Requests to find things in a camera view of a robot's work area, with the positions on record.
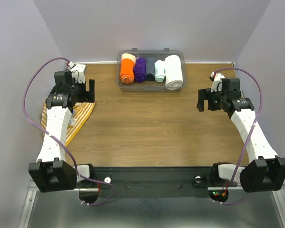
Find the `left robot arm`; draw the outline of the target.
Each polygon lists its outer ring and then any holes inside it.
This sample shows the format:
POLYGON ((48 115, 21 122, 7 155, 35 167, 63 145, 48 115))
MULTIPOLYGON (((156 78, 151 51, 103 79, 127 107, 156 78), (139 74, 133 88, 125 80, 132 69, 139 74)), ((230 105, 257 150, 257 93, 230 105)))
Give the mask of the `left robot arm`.
POLYGON ((95 107, 95 82, 86 90, 85 66, 54 73, 55 85, 45 100, 41 127, 44 132, 41 151, 29 174, 41 192, 72 190, 78 182, 85 187, 96 183, 96 175, 84 171, 77 176, 66 162, 69 145, 95 107))

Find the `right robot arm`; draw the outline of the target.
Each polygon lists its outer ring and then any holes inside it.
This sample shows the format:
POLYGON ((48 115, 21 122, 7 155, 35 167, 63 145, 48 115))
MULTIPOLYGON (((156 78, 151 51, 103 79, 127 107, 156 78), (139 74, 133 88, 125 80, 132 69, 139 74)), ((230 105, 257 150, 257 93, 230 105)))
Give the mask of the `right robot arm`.
POLYGON ((285 158, 270 146, 258 121, 249 98, 242 97, 240 80, 217 74, 211 78, 211 88, 200 89, 197 108, 204 111, 204 101, 211 111, 224 110, 236 126, 248 154, 246 167, 231 163, 213 164, 209 180, 220 185, 225 180, 240 184, 245 192, 277 191, 285 180, 285 158))

